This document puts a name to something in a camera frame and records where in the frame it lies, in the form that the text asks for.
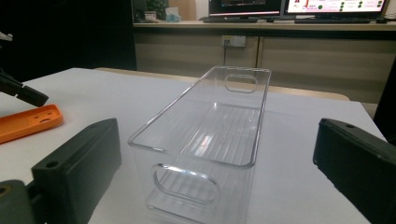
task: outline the container handle cutout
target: container handle cutout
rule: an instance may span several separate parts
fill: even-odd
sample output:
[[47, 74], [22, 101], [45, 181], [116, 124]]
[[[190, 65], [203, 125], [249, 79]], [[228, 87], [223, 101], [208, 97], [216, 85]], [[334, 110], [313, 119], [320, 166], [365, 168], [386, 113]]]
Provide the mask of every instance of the container handle cutout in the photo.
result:
[[158, 163], [152, 167], [154, 184], [164, 194], [193, 203], [212, 204], [219, 186], [207, 175]]
[[257, 79], [250, 75], [230, 74], [225, 78], [225, 88], [228, 91], [253, 93], [257, 90]]

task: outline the desk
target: desk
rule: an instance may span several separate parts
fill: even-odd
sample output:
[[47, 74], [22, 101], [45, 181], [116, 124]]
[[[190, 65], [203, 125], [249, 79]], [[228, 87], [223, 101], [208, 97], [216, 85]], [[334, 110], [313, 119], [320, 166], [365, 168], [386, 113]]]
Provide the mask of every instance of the desk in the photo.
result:
[[326, 39], [396, 40], [396, 22], [387, 24], [294, 24], [294, 21], [203, 23], [202, 21], [134, 23], [135, 33], [249, 35]]
[[[246, 46], [224, 53], [222, 35], [246, 35]], [[271, 69], [277, 86], [377, 104], [396, 54], [396, 22], [137, 23], [134, 40], [139, 71], [200, 77], [225, 61]]]
[[[30, 168], [80, 130], [117, 118], [122, 166], [90, 223], [172, 223], [143, 205], [134, 154], [127, 139], [191, 83], [70, 69], [26, 82], [46, 93], [64, 124], [0, 145], [0, 180], [32, 181]], [[33, 108], [0, 94], [0, 116]], [[368, 223], [312, 162], [321, 118], [339, 119], [382, 137], [360, 103], [269, 92], [247, 223]]]

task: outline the screw hole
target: screw hole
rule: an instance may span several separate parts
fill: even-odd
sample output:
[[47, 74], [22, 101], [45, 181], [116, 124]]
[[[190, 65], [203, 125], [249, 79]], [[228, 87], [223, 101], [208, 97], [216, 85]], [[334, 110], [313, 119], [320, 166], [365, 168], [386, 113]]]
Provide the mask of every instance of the screw hole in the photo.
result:
[[40, 121], [40, 123], [44, 123], [44, 122], [47, 122], [47, 121], [50, 121], [50, 119], [43, 119], [43, 120]]
[[53, 167], [56, 167], [58, 164], [59, 164], [59, 162], [57, 162], [57, 161], [51, 161], [51, 162], [47, 163], [46, 167], [53, 168]]
[[8, 194], [10, 191], [11, 191], [11, 186], [9, 185], [0, 186], [0, 197]]

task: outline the black bracket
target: black bracket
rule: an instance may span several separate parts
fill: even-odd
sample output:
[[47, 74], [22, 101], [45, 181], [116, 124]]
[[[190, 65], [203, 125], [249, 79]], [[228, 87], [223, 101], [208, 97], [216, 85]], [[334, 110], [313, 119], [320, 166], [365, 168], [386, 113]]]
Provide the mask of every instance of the black bracket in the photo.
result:
[[394, 145], [354, 125], [322, 119], [313, 160], [371, 223], [396, 223]]
[[16, 96], [18, 99], [35, 106], [42, 106], [49, 99], [46, 94], [23, 85], [0, 68], [0, 92], [1, 91], [10, 96]]
[[116, 119], [94, 123], [32, 168], [0, 182], [0, 223], [86, 224], [121, 165]]

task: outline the cable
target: cable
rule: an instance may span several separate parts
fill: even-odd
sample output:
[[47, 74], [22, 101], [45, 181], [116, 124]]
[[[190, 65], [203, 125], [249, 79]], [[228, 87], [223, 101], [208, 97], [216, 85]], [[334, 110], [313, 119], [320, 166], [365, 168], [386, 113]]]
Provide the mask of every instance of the cable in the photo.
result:
[[12, 34], [5, 35], [0, 32], [0, 39], [2, 39], [2, 40], [12, 41], [12, 37], [13, 37]]
[[224, 57], [223, 57], [223, 66], [225, 66], [225, 58], [227, 55], [227, 46], [230, 43], [230, 40], [224, 40]]
[[258, 37], [257, 50], [256, 50], [256, 62], [254, 63], [254, 67], [257, 67], [259, 65], [260, 39], [261, 39], [261, 37]]
[[388, 17], [388, 16], [395, 16], [396, 17], [396, 13], [390, 13], [390, 14], [384, 15], [384, 17]]
[[13, 78], [9, 74], [7, 74], [2, 67], [0, 67], [0, 76], [4, 76], [4, 77], [7, 77], [7, 78]]

